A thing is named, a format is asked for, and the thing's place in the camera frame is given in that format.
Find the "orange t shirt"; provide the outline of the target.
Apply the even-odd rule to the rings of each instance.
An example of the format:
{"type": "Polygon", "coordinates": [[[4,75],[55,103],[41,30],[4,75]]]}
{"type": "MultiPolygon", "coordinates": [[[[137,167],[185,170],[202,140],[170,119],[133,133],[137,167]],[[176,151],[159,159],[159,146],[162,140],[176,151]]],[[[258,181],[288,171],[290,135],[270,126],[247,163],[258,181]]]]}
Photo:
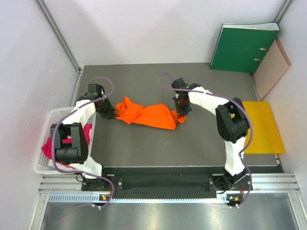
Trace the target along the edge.
{"type": "Polygon", "coordinates": [[[139,105],[124,97],[122,102],[115,105],[115,112],[120,115],[118,120],[127,124],[138,124],[159,129],[175,130],[178,124],[185,121],[176,121],[177,112],[171,111],[163,104],[150,106],[139,105]]]}

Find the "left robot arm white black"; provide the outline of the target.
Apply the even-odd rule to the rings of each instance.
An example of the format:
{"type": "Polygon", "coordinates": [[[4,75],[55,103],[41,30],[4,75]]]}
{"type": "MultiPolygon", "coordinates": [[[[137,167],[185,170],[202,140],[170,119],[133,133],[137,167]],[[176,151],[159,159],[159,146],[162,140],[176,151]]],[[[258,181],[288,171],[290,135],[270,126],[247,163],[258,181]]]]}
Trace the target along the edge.
{"type": "Polygon", "coordinates": [[[94,187],[104,190],[109,179],[103,175],[104,167],[90,156],[83,129],[96,113],[105,120],[114,119],[116,114],[103,86],[90,83],[73,110],[50,127],[51,154],[58,172],[83,174],[92,179],[94,187]]]}

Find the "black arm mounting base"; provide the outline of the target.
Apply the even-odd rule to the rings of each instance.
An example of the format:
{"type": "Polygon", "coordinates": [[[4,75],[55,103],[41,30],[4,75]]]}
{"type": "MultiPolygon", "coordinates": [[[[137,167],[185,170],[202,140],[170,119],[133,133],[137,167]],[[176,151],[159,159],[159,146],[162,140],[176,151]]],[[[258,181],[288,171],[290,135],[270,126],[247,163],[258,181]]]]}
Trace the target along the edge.
{"type": "Polygon", "coordinates": [[[213,198],[216,193],[252,189],[249,175],[228,190],[212,189],[212,178],[224,174],[222,166],[105,167],[103,175],[115,187],[114,198],[213,198]]]}

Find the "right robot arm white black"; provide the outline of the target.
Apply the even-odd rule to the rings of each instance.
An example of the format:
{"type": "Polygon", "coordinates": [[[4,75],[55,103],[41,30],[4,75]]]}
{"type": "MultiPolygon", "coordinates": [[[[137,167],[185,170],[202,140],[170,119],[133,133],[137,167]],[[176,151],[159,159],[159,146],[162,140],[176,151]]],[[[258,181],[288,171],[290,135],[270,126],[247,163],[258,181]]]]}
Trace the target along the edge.
{"type": "Polygon", "coordinates": [[[179,117],[191,111],[191,104],[215,115],[218,133],[225,143],[226,162],[223,176],[212,178],[212,189],[236,189],[246,175],[246,167],[241,159],[250,128],[250,120],[242,101],[214,94],[196,83],[188,85],[182,78],[175,80],[171,86],[176,93],[173,100],[179,117]]]}

